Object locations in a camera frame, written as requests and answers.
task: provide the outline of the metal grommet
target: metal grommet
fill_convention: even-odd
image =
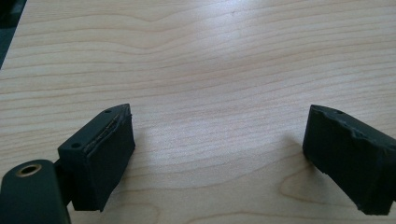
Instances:
[[[21,168],[17,172],[17,176],[18,177],[26,177],[29,175],[34,175],[35,173],[37,173],[40,170],[41,170],[41,164],[30,164],[30,165],[27,165],[27,166]]]

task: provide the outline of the hole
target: hole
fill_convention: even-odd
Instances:
[[[74,144],[72,145],[72,148],[77,148],[77,147],[81,147],[81,144],[80,144],[80,143],[74,143]]]
[[[27,165],[23,168],[21,168],[17,172],[17,176],[19,177],[26,177],[29,175],[34,175],[37,173],[39,170],[41,170],[41,165],[40,164],[32,164],[32,165]]]
[[[353,136],[356,138],[359,138],[359,139],[367,138],[367,135],[365,135],[364,133],[361,133],[361,132],[357,132],[357,131],[355,131],[353,133]]]

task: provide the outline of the wooden table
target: wooden table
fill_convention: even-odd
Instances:
[[[396,2],[29,0],[0,71],[0,172],[107,107],[136,149],[78,223],[394,223],[302,154],[309,106],[396,136]]]

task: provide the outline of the light wood surface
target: light wood surface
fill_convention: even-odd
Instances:
[[[136,149],[83,223],[394,223],[304,159],[309,106],[396,137],[396,2],[29,0],[0,71],[0,175],[105,108]]]

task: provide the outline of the black plastic piece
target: black plastic piece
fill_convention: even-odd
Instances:
[[[76,185],[76,210],[102,211],[119,184],[134,152],[131,116],[129,105],[109,108],[58,148],[61,165]]]
[[[129,105],[111,107],[59,148],[60,159],[29,161],[3,178],[0,223],[70,223],[66,206],[103,211],[134,152]]]
[[[3,177],[1,190],[1,223],[70,223],[51,161],[16,166]]]
[[[396,140],[329,107],[311,105],[305,156],[366,215],[387,215],[396,199]]]

